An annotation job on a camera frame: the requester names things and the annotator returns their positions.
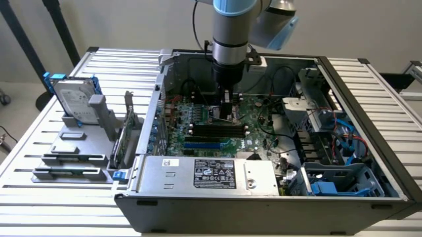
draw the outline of aluminum profile table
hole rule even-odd
[[[119,117],[126,111],[125,92],[133,91],[135,112],[145,116],[159,73],[158,57],[158,51],[101,48],[85,55],[73,76],[97,74],[109,107]],[[356,59],[330,61],[422,186],[422,133],[409,129],[421,129],[415,112],[370,65]],[[63,127],[62,114],[63,109],[54,98],[0,166],[0,236],[139,236],[113,199],[117,190],[126,189],[125,185],[31,181],[33,169],[41,165],[41,156]],[[420,237],[422,213],[401,221],[381,221],[356,236]]]

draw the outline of floor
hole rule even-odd
[[[35,107],[35,101],[46,89],[41,83],[15,82],[0,82],[0,88],[13,98],[10,105],[0,105],[0,125],[6,127],[10,134],[19,140],[41,113]],[[415,83],[408,91],[421,92],[422,85]],[[422,101],[409,101],[409,104],[422,117]],[[6,142],[11,147],[15,146],[11,138],[7,137]],[[0,152],[0,164],[6,157],[7,155]]]

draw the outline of capacitor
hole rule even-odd
[[[260,117],[258,117],[258,122],[260,122],[261,125],[265,124],[265,117],[264,117],[264,116],[260,116]]]
[[[154,127],[154,128],[151,129],[151,134],[155,135],[158,132],[159,132],[158,129]]]
[[[150,145],[147,146],[147,151],[151,152],[153,150],[154,150],[154,145],[150,144]]]
[[[264,106],[262,102],[256,102],[256,107],[261,108]]]

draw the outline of black ram slot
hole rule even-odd
[[[185,137],[185,141],[186,142],[221,142],[222,139],[220,139],[218,137]]]
[[[245,137],[245,126],[196,125],[193,129],[196,137]]]
[[[194,125],[196,130],[242,130],[245,129],[244,125]]]
[[[194,133],[194,136],[200,136],[200,137],[205,137],[205,136],[209,136],[209,137],[242,137],[245,138],[246,135],[242,133],[225,133],[225,132],[221,132],[221,133],[208,133],[208,132],[198,132],[198,133]]]

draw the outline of power supply label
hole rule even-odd
[[[237,189],[236,161],[197,159],[194,186],[198,189]]]

